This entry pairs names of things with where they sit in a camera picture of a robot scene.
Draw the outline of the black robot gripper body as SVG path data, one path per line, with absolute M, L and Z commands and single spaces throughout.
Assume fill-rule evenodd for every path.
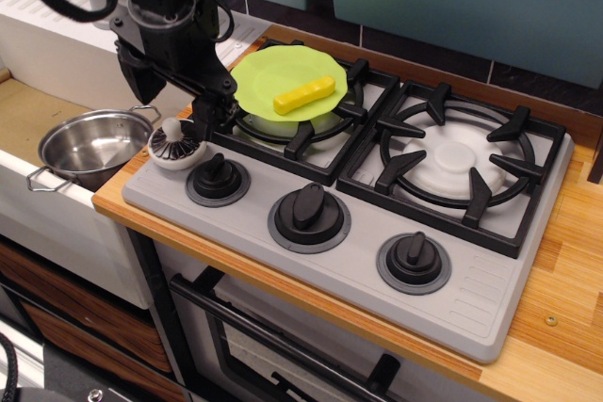
M 197 97 L 202 93 L 233 95 L 236 82 L 220 62 L 216 46 L 222 38 L 215 8 L 202 8 L 173 23 L 154 24 L 134 12 L 111 21 L 116 46 L 127 46 L 145 60 L 167 85 Z

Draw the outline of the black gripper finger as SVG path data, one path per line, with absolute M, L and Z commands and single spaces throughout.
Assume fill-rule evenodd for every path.
M 236 117 L 233 95 L 202 93 L 192 104 L 192 119 L 199 141 L 210 141 L 215 132 L 226 130 Z
M 127 46 L 117 47 L 122 75 L 141 104 L 150 104 L 166 87 L 167 82 Z

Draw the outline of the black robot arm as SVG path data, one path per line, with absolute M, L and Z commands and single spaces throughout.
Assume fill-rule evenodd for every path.
M 236 116 L 236 81 L 216 46 L 232 34 L 220 31 L 222 0 L 127 0 L 113 19 L 118 60 L 130 89 L 144 105 L 168 84 L 189 93 L 196 137 L 208 141 Z

